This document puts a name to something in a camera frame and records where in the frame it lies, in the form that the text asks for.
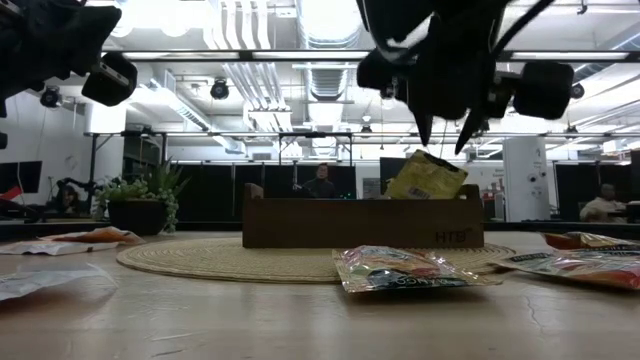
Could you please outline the clear mango snack packet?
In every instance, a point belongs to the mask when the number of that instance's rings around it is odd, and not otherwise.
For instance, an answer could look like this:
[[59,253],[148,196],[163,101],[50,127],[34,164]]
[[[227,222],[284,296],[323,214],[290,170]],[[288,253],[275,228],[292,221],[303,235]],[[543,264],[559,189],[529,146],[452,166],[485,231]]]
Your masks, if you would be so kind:
[[454,265],[438,253],[387,246],[333,250],[347,293],[499,285],[500,280]]

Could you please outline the black monitor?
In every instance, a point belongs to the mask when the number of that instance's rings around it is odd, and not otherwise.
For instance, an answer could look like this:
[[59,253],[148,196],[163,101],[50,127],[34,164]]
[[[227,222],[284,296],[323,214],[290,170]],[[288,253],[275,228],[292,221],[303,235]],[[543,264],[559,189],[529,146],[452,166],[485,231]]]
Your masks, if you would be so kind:
[[395,178],[404,167],[405,158],[381,157],[379,159],[380,193],[385,194],[390,181]]
[[24,193],[39,191],[43,163],[41,161],[0,163],[0,194],[14,187]]

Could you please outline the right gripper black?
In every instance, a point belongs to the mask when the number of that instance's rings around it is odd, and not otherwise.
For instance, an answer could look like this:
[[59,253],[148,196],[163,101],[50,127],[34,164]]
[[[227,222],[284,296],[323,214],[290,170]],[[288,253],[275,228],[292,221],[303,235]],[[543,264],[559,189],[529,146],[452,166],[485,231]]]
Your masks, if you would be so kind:
[[433,118],[468,116],[455,146],[458,155],[488,117],[508,106],[525,116],[555,120],[570,101],[574,71],[558,62],[528,62],[520,73],[500,73],[496,58],[554,0],[536,0],[507,30],[513,0],[356,0],[375,48],[357,67],[362,88],[405,103],[421,144]]

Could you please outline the white orange tea packet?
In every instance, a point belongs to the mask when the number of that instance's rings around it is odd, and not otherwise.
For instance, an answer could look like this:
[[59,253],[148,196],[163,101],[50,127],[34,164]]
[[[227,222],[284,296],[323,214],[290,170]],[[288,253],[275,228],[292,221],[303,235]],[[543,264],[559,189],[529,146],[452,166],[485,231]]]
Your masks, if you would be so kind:
[[110,250],[118,243],[78,243],[56,241],[24,241],[0,246],[0,255],[61,256]]
[[120,230],[116,227],[97,228],[87,232],[72,232],[61,235],[50,235],[44,240],[78,243],[118,243],[123,245],[139,245],[144,240],[133,232]]
[[116,285],[105,270],[89,263],[21,266],[14,273],[0,275],[0,302],[85,278],[103,278]]

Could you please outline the yellow green lemon tea packet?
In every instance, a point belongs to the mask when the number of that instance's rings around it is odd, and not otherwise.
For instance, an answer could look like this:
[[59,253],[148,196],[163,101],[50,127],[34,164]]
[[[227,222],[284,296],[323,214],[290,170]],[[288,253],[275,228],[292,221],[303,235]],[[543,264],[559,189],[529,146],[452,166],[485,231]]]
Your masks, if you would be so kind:
[[453,199],[467,176],[466,170],[416,150],[388,183],[384,196],[403,200]]

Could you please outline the black aluminium table frame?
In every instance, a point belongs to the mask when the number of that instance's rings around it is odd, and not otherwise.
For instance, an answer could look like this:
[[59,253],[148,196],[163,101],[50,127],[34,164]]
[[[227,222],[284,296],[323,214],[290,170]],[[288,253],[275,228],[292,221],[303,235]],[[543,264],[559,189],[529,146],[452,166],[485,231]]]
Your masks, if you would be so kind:
[[[40,236],[86,232],[108,227],[107,222],[47,222],[24,223],[0,221],[0,242],[31,239]],[[545,232],[565,233],[570,231],[601,234],[621,239],[640,240],[640,224],[598,224],[578,222],[487,222],[485,231],[494,232]],[[241,222],[183,222],[176,227],[187,232],[239,232]]]

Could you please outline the black overhead beam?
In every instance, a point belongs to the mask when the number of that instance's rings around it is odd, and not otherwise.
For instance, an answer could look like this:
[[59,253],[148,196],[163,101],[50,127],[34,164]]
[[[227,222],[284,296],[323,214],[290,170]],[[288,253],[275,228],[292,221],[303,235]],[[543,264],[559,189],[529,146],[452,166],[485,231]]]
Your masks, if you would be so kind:
[[[357,62],[369,50],[111,50],[131,62]],[[497,56],[499,63],[555,61],[561,63],[640,63],[634,51],[517,51]]]

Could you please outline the potted green succulent plant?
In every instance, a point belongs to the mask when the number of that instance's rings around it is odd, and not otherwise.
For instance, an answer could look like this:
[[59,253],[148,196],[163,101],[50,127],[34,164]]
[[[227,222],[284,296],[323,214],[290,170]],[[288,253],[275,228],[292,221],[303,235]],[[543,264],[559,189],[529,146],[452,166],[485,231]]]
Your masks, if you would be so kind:
[[179,195],[190,180],[170,160],[129,179],[112,178],[96,190],[92,215],[139,236],[173,233]]

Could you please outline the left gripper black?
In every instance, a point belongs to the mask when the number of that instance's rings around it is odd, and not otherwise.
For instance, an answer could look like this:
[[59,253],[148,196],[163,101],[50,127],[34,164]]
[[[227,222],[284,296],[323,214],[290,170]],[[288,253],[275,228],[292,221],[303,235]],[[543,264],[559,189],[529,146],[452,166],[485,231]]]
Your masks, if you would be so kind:
[[82,95],[112,107],[137,87],[138,70],[102,46],[122,17],[115,6],[85,0],[0,0],[0,118],[5,100],[41,91],[52,78],[84,76]]

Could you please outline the white column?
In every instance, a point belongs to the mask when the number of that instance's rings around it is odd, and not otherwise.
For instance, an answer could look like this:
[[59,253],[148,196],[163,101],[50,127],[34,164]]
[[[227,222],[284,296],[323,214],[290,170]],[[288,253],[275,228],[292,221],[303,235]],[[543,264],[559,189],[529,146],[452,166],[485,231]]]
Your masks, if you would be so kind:
[[503,142],[508,222],[550,218],[549,173],[544,140],[513,137]]

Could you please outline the person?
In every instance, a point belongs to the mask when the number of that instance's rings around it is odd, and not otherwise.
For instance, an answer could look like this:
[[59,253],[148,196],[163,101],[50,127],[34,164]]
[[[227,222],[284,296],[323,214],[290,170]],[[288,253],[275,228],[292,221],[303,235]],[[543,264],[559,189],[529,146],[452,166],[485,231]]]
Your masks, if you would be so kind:
[[580,220],[589,223],[625,223],[626,204],[616,200],[615,186],[603,183],[599,195],[580,212]]
[[[89,215],[91,212],[91,202],[94,195],[102,189],[94,181],[81,182],[73,178],[63,178],[56,182],[57,194],[53,200],[53,208],[60,214]],[[80,199],[78,189],[86,192],[87,198]]]
[[302,187],[313,198],[334,199],[338,197],[335,185],[329,180],[329,167],[327,163],[319,164],[315,177],[305,182]]

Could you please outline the orange red mango tea packet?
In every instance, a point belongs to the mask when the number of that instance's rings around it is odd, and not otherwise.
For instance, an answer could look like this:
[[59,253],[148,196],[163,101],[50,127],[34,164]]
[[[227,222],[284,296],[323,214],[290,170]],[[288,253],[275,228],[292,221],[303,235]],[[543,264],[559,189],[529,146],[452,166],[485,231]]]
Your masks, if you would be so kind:
[[640,291],[640,247],[614,246],[530,253],[496,266],[569,281]]
[[542,236],[549,246],[557,250],[640,247],[639,242],[585,232],[543,233]]

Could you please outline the silver ventilation duct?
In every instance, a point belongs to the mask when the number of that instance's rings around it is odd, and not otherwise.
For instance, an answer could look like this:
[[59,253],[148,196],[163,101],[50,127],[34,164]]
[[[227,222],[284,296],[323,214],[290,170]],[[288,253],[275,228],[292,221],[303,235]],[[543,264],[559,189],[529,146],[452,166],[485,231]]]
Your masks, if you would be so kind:
[[[302,46],[311,50],[354,49],[362,19],[356,0],[295,0]],[[319,101],[339,100],[347,87],[347,69],[310,69],[305,77],[310,95]]]

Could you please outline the round woven beige placemat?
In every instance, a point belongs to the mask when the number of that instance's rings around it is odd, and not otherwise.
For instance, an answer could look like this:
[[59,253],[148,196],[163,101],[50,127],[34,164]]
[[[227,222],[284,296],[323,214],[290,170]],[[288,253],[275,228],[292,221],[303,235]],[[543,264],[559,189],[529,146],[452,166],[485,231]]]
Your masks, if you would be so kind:
[[[125,267],[161,275],[225,281],[327,284],[340,281],[333,250],[249,249],[238,238],[203,238],[147,243],[121,251]],[[432,251],[477,274],[493,271],[492,263],[516,251],[487,243],[482,248],[405,249]]]

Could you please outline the brown wooden tea box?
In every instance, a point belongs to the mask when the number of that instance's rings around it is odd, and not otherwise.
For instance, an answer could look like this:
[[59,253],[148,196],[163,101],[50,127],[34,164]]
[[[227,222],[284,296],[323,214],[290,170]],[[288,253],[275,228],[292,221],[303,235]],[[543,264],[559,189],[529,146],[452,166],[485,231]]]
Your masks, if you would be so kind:
[[478,188],[462,199],[344,200],[266,198],[261,187],[244,189],[245,248],[482,248],[483,207]]

